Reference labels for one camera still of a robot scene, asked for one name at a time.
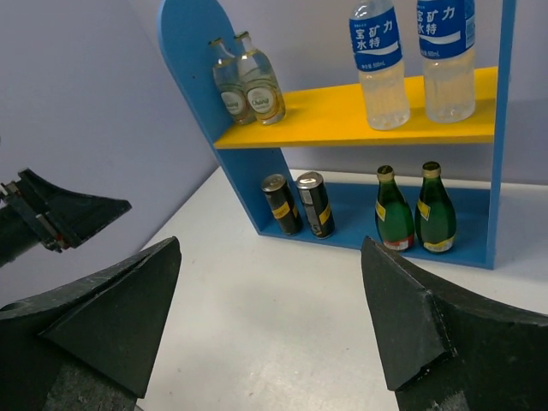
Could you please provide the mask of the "black gold can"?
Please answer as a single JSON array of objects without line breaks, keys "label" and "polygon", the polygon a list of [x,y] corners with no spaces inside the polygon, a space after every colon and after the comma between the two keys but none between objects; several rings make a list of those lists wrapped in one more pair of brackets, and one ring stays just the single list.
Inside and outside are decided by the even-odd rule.
[{"label": "black gold can", "polygon": [[297,178],[296,186],[313,234],[320,239],[330,236],[335,222],[324,178],[316,171],[308,171]]},{"label": "black gold can", "polygon": [[298,234],[303,222],[287,179],[281,174],[267,176],[261,183],[261,189],[280,230],[285,235]]}]

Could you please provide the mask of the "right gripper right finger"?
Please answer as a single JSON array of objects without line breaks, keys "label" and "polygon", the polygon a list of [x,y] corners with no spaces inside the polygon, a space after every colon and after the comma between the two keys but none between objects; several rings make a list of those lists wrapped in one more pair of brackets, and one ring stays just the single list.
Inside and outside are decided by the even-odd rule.
[{"label": "right gripper right finger", "polygon": [[547,317],[419,268],[370,237],[366,302],[401,410],[545,410]]}]

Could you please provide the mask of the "black gold can front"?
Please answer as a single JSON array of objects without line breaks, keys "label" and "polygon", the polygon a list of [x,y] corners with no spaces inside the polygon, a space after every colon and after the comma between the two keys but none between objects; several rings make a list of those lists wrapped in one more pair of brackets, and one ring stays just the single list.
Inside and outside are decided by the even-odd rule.
[{"label": "black gold can front", "polygon": [[267,176],[261,183],[261,189],[280,230],[285,235],[298,234],[303,222],[287,179],[281,174]]}]

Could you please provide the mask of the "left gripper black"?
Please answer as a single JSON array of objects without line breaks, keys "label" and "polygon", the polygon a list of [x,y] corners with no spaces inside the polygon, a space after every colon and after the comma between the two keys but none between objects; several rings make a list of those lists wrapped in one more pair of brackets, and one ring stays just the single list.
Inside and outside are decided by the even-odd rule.
[{"label": "left gripper black", "polygon": [[60,188],[30,169],[1,188],[1,266],[40,242],[49,250],[77,248],[132,206],[127,200]]}]

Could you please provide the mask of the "Pocari water bottle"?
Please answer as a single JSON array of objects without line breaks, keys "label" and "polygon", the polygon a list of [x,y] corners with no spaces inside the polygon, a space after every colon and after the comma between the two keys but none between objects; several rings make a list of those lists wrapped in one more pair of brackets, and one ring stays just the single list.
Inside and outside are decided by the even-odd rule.
[{"label": "Pocari water bottle", "polygon": [[470,117],[475,110],[475,2],[419,1],[416,20],[427,116],[438,123]]},{"label": "Pocari water bottle", "polygon": [[402,126],[410,118],[410,106],[394,3],[358,2],[348,27],[369,126],[376,130]]}]

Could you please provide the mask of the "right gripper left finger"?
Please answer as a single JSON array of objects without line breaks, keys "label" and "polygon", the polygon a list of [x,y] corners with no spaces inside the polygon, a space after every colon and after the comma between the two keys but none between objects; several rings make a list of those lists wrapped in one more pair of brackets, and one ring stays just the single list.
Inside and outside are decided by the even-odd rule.
[{"label": "right gripper left finger", "polygon": [[1,309],[3,410],[133,410],[182,262],[174,236]]}]

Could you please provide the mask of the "green glass bottle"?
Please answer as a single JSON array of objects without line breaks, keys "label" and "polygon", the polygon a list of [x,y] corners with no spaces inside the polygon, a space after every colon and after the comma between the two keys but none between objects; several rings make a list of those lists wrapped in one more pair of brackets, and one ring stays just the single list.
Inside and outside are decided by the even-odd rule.
[{"label": "green glass bottle", "polygon": [[456,211],[442,182],[440,164],[424,163],[422,176],[414,214],[416,235],[426,251],[445,253],[455,242]]},{"label": "green glass bottle", "polygon": [[414,245],[414,219],[408,202],[396,184],[395,171],[390,165],[377,170],[378,194],[375,203],[375,223],[385,247],[404,252]]}]

